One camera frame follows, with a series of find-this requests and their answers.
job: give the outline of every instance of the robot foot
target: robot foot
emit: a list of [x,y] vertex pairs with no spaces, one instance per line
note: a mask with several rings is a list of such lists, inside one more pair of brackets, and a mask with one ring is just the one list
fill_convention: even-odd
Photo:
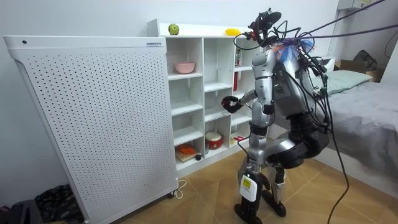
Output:
[[274,196],[269,191],[263,190],[262,197],[268,203],[268,205],[271,206],[272,209],[274,209],[274,211],[276,212],[276,214],[278,216],[280,216],[280,217],[286,216],[285,205],[282,204],[282,202],[279,202],[279,204],[276,204]]
[[256,219],[252,220],[250,219],[249,215],[244,213],[241,209],[240,204],[236,204],[234,207],[235,213],[247,224],[262,224],[262,221],[259,219],[259,217],[256,217]]

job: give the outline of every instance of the pillow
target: pillow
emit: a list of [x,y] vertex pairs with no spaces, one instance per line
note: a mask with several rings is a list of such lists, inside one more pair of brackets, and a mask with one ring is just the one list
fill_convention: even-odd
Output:
[[[346,70],[326,73],[328,76],[328,95],[340,93],[372,79],[371,76],[359,72]],[[314,87],[322,87],[322,81],[314,74],[310,74]]]

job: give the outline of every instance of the wooden floor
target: wooden floor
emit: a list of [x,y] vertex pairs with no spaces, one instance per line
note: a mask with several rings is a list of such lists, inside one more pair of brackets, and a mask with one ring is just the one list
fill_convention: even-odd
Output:
[[[188,175],[183,199],[162,198],[116,223],[124,224],[235,224],[244,223],[235,215],[239,203],[237,169],[244,158],[239,152]],[[398,200],[349,178],[351,188],[337,206],[331,223],[398,223]],[[345,189],[343,174],[309,159],[287,170],[283,191],[287,216],[279,218],[261,201],[258,217],[264,224],[326,224],[337,198]]]

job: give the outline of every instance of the pink bowl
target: pink bowl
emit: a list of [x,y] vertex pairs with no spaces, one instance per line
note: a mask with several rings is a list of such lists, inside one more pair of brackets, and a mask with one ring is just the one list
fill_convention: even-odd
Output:
[[195,62],[179,62],[175,63],[174,67],[181,74],[189,74],[195,69]]

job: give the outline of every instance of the yellow label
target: yellow label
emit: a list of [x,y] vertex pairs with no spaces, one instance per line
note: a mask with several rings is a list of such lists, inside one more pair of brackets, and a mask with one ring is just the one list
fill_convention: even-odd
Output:
[[250,189],[250,185],[251,185],[250,180],[247,180],[246,178],[244,178],[243,179],[243,185]]

